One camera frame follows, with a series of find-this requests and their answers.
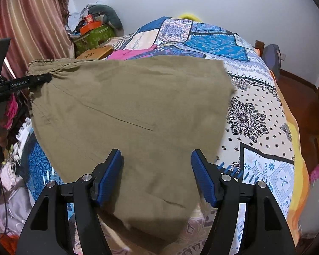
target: blue gripper pad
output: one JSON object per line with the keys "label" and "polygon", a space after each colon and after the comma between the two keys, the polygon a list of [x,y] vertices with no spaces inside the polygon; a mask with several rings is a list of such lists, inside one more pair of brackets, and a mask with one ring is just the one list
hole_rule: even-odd
{"label": "blue gripper pad", "polygon": [[215,187],[210,178],[203,162],[197,152],[194,150],[191,153],[191,166],[194,171],[197,183],[203,192],[204,199],[209,202],[212,207],[216,207],[217,198],[215,196]]}
{"label": "blue gripper pad", "polygon": [[112,190],[115,186],[119,171],[122,167],[123,159],[120,150],[118,150],[113,157],[110,165],[108,166],[102,180],[99,183],[99,195],[97,202],[100,206],[108,201],[111,196]]}

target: striped curtain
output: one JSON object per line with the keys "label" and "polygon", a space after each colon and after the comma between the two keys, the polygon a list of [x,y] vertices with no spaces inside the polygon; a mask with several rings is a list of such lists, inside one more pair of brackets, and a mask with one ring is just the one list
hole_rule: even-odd
{"label": "striped curtain", "polygon": [[68,0],[0,0],[0,38],[12,38],[3,76],[24,76],[34,59],[73,57],[67,7]]}

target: baseboard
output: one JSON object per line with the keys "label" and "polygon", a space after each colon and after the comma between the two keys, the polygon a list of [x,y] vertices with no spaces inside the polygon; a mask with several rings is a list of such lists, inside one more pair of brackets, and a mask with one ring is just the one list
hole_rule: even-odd
{"label": "baseboard", "polygon": [[285,76],[285,77],[289,77],[291,79],[294,79],[295,81],[300,82],[303,85],[306,85],[306,86],[310,87],[314,92],[317,92],[317,88],[316,88],[316,86],[314,84],[310,83],[309,81],[307,81],[307,80],[305,80],[305,79],[303,79],[301,77],[298,77],[295,74],[292,74],[292,73],[287,72],[287,71],[285,71],[283,69],[280,69],[280,75]]}

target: bed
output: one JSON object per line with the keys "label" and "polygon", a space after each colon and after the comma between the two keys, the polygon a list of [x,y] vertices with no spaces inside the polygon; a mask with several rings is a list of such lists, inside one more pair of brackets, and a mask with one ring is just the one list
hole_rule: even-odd
{"label": "bed", "polygon": [[[298,219],[308,192],[298,125],[274,77],[255,49],[239,35],[218,26],[169,17],[154,20],[132,35],[112,39],[109,44],[115,50],[142,50],[157,45],[155,50],[129,60],[176,55],[224,62],[236,92],[229,105],[221,145],[211,163],[240,182],[265,181],[287,219],[296,244]],[[20,174],[35,200],[48,181],[63,183],[34,135],[26,142]],[[238,252],[245,211],[246,205],[241,204],[230,254]],[[73,205],[69,204],[69,219],[74,219],[73,213]],[[162,254],[199,254],[215,214],[216,210],[202,198],[179,239]],[[104,223],[102,227],[113,254],[151,253],[115,233],[113,227]],[[74,250],[82,254],[76,232]]]}

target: pink cloth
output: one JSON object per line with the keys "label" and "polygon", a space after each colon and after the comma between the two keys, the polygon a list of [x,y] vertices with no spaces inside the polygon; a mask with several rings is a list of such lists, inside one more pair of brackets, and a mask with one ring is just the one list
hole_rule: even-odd
{"label": "pink cloth", "polygon": [[17,100],[15,98],[15,95],[11,94],[9,101],[7,103],[7,106],[6,106],[6,112],[5,112],[5,115],[7,116],[8,121],[3,126],[3,128],[6,128],[6,129],[11,128],[12,123],[13,123],[13,119],[14,119],[15,115],[17,114],[18,109],[19,109],[19,106],[18,106]]}
{"label": "pink cloth", "polygon": [[319,164],[314,168],[314,170],[310,173],[310,182],[319,179]]}
{"label": "pink cloth", "polygon": [[137,56],[139,54],[142,54],[144,52],[152,51],[157,48],[157,45],[152,45],[149,49],[143,49],[143,50],[118,50],[114,51],[106,60],[127,60],[130,57]]}

